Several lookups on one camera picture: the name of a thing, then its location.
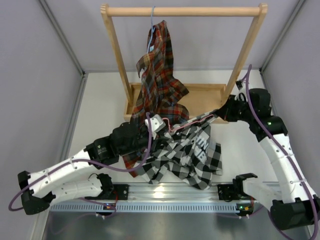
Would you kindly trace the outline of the pink wire hanger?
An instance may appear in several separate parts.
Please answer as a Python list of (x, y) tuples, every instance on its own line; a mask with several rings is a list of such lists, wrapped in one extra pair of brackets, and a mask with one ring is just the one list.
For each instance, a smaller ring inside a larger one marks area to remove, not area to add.
[(171, 126), (170, 120), (167, 117), (163, 117), (162, 120), (164, 122), (166, 121), (167, 127), (168, 127), (168, 132), (170, 134), (173, 134), (173, 133), (176, 133), (179, 130), (182, 130), (182, 129), (187, 128), (187, 127), (189, 127), (191, 125), (194, 125), (194, 124), (199, 124), (199, 123), (207, 122), (207, 121), (209, 121), (209, 123), (211, 123), (216, 118), (217, 118), (217, 116), (215, 114), (207, 112), (207, 113), (204, 113), (204, 114), (199, 115), (197, 117), (194, 117), (192, 119), (189, 119), (188, 121), (186, 121), (184, 123), (176, 124), (176, 125), (173, 125), (173, 126)]

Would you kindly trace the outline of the black white checkered shirt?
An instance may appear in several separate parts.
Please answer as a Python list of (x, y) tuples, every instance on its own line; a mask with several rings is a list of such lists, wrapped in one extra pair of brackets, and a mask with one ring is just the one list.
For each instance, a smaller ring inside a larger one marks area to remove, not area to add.
[(172, 173), (193, 188), (207, 190), (213, 177), (223, 174), (221, 144), (211, 136), (211, 123), (204, 121), (176, 133), (161, 133), (164, 147), (152, 150), (137, 174), (149, 184), (158, 184)]

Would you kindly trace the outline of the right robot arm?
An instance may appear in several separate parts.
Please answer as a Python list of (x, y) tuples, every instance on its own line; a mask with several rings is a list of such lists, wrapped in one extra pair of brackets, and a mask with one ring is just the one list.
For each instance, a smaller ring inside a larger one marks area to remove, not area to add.
[(273, 168), (280, 191), (273, 190), (254, 173), (233, 179), (233, 194), (252, 197), (269, 212), (279, 230), (313, 225), (318, 227), (320, 198), (308, 183), (291, 148), (288, 130), (279, 116), (271, 114), (271, 96), (266, 89), (241, 90), (230, 95), (216, 115), (227, 122), (249, 125)]

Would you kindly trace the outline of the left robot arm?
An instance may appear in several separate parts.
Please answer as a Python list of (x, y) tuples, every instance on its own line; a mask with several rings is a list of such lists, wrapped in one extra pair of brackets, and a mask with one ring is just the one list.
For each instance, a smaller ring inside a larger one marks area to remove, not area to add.
[(111, 178), (97, 170), (113, 166), (120, 156), (146, 149), (150, 153), (157, 133), (165, 123), (152, 118), (141, 128), (124, 122), (108, 136), (98, 138), (72, 157), (38, 172), (20, 172), (18, 183), (22, 209), (35, 215), (49, 207), (79, 198), (109, 199), (114, 186)]

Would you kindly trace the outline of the brown red plaid shirt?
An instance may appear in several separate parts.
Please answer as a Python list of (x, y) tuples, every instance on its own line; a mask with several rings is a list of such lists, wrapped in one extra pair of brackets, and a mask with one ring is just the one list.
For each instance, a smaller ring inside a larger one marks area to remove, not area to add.
[(147, 112), (168, 118), (171, 124), (183, 123), (190, 116), (179, 103), (189, 90), (173, 76), (174, 55), (167, 22), (163, 20), (153, 27), (150, 52), (136, 64), (141, 88), (129, 122), (139, 129), (145, 125)]

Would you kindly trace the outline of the wooden clothes rack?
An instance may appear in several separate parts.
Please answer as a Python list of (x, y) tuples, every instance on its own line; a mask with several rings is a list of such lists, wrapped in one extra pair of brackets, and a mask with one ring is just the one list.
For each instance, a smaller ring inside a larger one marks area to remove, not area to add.
[(110, 7), (101, 4), (100, 13), (115, 55), (119, 75), (126, 95), (123, 118), (129, 121), (133, 105), (137, 100), (140, 83), (129, 82), (113, 17), (251, 17), (252, 22), (237, 57), (228, 83), (188, 83), (189, 94), (180, 104), (187, 107), (190, 117), (220, 108), (231, 94), (236, 80), (248, 58), (252, 46), (268, 12), (268, 5), (260, 3), (258, 7)]

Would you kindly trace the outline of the aluminium mounting rail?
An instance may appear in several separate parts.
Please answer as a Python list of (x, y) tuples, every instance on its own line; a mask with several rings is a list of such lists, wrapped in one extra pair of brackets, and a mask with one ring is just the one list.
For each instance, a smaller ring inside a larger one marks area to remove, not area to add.
[[(211, 203), (225, 202), (219, 200), (217, 185), (232, 184), (229, 182), (214, 183), (206, 190), (199, 190), (185, 183), (116, 183), (129, 185), (128, 199), (122, 200), (137, 203)], [(246, 196), (246, 200), (233, 200), (232, 202), (249, 202), (253, 198)]]

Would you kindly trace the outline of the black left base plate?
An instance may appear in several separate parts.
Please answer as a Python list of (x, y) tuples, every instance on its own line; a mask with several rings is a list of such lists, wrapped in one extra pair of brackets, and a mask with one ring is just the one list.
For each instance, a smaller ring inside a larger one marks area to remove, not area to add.
[(120, 200), (126, 201), (129, 195), (129, 185), (128, 184), (114, 184), (114, 190), (109, 196), (109, 200)]

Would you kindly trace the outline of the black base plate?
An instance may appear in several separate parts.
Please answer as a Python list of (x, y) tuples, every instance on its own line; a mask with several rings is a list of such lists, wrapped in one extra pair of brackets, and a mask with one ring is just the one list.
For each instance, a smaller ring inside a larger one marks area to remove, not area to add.
[(247, 197), (242, 195), (233, 184), (218, 184), (217, 191), (219, 200), (223, 200), (225, 202), (247, 199)]
[(128, 184), (114, 184), (114, 190), (109, 196), (109, 200), (120, 200), (126, 201), (129, 195), (129, 185)]

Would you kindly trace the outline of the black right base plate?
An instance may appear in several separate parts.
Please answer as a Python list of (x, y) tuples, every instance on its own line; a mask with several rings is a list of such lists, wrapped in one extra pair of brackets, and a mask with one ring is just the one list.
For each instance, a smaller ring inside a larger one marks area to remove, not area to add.
[(247, 197), (242, 195), (233, 184), (218, 184), (217, 191), (219, 200), (223, 200), (225, 202), (247, 199)]

